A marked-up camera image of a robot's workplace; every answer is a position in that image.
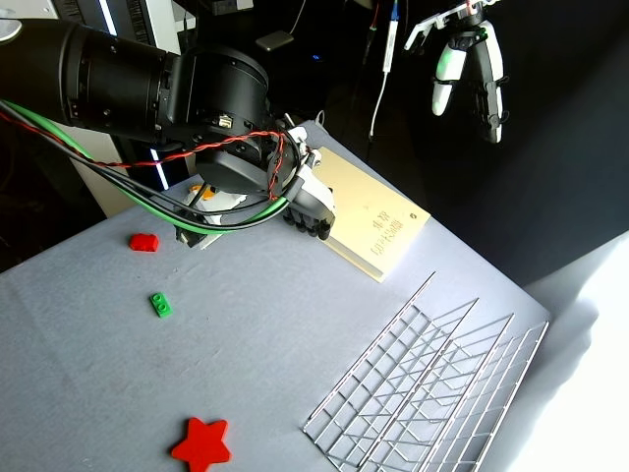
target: green lego brick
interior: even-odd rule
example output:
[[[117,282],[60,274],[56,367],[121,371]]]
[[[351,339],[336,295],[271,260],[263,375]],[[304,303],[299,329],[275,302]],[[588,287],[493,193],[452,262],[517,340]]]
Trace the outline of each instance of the green lego brick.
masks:
[[[166,300],[166,296],[163,293],[154,293],[150,296],[149,300],[150,303],[152,303],[155,312],[157,313],[157,315],[159,315],[160,318],[166,318],[170,316],[171,313],[173,313],[173,310],[172,308],[170,308],[168,300]]]

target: star-shaped object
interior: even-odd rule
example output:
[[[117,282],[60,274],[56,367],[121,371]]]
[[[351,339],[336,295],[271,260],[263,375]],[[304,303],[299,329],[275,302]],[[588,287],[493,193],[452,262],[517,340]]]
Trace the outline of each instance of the star-shaped object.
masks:
[[[227,462],[232,456],[223,443],[225,433],[225,420],[207,425],[199,418],[191,418],[188,436],[173,448],[171,455],[188,462],[190,472],[206,472],[210,465]]]

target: red toy block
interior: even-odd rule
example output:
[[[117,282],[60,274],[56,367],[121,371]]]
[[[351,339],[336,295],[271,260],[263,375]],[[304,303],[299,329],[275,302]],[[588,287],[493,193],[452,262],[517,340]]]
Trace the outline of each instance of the red toy block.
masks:
[[[199,418],[188,420],[188,436],[177,444],[171,455],[188,462],[190,472],[206,472],[212,464],[228,462],[232,454],[223,443],[227,422],[207,425]]]
[[[154,234],[134,234],[129,241],[129,247],[134,251],[154,253],[159,248],[159,238]]]

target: wire rack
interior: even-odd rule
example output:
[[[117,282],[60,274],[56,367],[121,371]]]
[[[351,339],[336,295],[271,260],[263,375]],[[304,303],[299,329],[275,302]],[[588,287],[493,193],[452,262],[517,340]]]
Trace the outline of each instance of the wire rack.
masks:
[[[341,472],[476,470],[547,324],[504,339],[513,315],[437,317],[420,287],[313,412],[304,432]]]

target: gray table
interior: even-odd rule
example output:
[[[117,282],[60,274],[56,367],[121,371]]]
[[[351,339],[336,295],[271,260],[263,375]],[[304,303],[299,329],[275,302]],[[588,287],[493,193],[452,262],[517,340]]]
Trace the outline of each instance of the gray table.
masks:
[[[135,232],[160,251],[132,253]],[[203,252],[173,235],[133,208],[0,275],[0,469],[185,470],[168,452],[197,416],[230,423],[216,470],[331,472],[301,426],[433,271],[429,314],[480,297],[480,317],[516,312],[513,331],[547,318],[434,219],[381,284],[281,218]]]

